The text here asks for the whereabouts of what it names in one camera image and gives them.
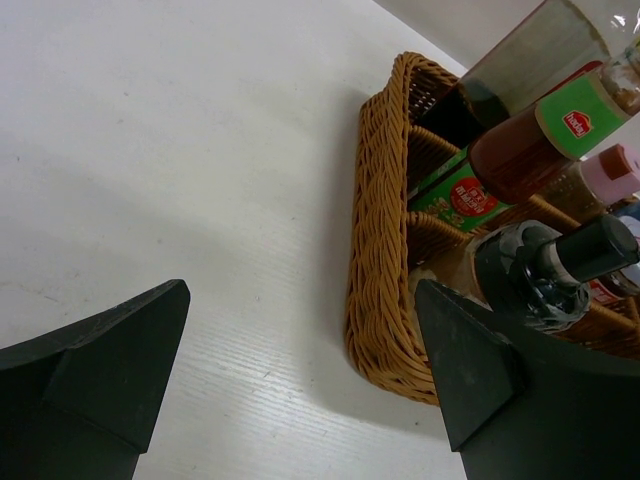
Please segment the black cap spice jar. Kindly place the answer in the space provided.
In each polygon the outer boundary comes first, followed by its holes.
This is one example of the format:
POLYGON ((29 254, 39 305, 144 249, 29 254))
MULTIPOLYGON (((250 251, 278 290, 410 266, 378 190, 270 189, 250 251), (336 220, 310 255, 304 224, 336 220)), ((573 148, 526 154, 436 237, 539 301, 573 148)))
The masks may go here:
POLYGON ((589 309, 589 283, 637 263, 639 245, 617 217, 604 214, 562 234, 536 220, 478 235, 415 268, 495 313, 553 334, 570 328, 589 309))

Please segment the red chili sauce bottle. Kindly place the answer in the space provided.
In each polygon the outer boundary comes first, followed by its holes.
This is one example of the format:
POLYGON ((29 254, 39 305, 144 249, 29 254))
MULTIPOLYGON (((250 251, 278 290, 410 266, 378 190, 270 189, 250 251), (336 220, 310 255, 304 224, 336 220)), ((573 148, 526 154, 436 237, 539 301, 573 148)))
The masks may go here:
POLYGON ((639 43, 491 128, 408 195, 470 232, 523 203, 639 112, 639 43))

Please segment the pink cap spice jar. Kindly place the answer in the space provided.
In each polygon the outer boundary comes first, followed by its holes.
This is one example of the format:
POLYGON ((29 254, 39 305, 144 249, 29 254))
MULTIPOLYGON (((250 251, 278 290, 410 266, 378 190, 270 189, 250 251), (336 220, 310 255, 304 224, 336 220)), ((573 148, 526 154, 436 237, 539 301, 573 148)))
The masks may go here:
POLYGON ((538 195, 572 219, 585 223, 639 191, 639 155, 621 144, 579 160, 538 195))

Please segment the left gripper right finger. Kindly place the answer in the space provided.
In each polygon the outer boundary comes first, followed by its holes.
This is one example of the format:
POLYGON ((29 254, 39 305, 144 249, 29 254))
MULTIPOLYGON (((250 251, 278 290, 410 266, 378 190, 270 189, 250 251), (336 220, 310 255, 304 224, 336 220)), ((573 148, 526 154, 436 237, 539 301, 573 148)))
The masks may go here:
POLYGON ((639 364, 491 312, 434 281, 416 311, 450 447, 470 479, 635 479, 639 364))

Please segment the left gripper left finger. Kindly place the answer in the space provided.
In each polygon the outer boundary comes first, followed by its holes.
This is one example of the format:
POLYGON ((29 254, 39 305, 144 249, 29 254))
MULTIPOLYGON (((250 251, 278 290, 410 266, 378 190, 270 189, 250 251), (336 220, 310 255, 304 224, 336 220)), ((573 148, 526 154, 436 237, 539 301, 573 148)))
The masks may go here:
POLYGON ((2 478, 132 478, 189 305, 186 282, 174 279, 2 349, 2 478))

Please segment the dark sauce bottle black cap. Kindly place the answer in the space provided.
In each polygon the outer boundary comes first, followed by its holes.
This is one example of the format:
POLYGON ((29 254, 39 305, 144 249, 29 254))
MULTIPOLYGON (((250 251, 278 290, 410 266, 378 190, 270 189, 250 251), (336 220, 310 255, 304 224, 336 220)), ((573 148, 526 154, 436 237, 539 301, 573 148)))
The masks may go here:
POLYGON ((570 1, 544 1, 415 123, 458 148, 610 55, 570 1))

